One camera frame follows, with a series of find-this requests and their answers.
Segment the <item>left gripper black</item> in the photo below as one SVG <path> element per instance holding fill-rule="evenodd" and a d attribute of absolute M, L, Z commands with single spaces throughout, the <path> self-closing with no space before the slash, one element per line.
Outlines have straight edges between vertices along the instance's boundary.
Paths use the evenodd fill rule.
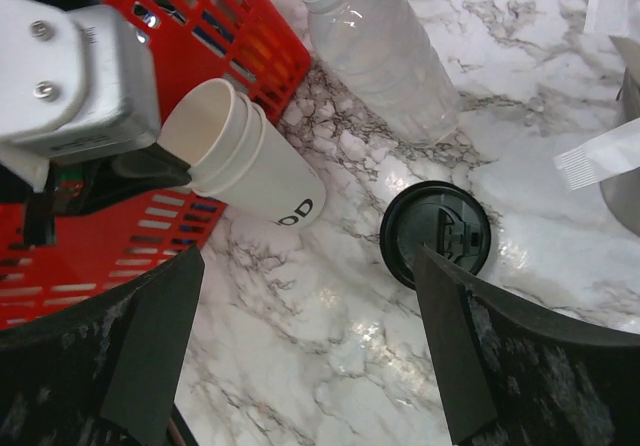
<path fill-rule="evenodd" d="M 44 190 L 26 196 L 23 244 L 52 246 L 55 219 L 81 217 L 148 191 L 185 186 L 190 165 L 159 145 L 82 163 L 53 166 Z"/>

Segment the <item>black plastic cup lid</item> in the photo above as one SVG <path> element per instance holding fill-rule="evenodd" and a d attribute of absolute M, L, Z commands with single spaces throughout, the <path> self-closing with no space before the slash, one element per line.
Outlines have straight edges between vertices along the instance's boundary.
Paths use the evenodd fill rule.
<path fill-rule="evenodd" d="M 489 257 L 491 240 L 489 217 L 481 204 L 444 181 L 423 181 L 404 189 L 387 207 L 379 230 L 385 266 L 411 290 L 419 247 L 476 275 Z"/>

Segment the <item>white paper cup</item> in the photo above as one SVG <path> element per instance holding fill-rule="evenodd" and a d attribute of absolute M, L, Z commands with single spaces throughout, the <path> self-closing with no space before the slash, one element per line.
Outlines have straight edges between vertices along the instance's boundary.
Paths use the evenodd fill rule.
<path fill-rule="evenodd" d="M 186 162 L 195 184 L 219 172 L 243 135 L 247 107 L 232 83 L 217 78 L 192 89 L 164 122 L 158 144 Z"/>

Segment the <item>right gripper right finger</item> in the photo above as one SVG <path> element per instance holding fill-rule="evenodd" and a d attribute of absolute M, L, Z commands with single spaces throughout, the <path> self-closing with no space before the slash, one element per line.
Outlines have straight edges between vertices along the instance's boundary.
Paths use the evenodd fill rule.
<path fill-rule="evenodd" d="M 452 444 L 638 444 L 638 335 L 539 306 L 425 246 L 414 276 Z"/>

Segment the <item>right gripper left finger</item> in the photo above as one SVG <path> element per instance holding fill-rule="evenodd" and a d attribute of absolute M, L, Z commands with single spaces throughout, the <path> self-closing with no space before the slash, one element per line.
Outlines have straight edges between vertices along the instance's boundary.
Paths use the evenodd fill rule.
<path fill-rule="evenodd" d="M 193 445 L 175 394 L 201 292 L 195 246 L 1 333 L 4 445 Z"/>

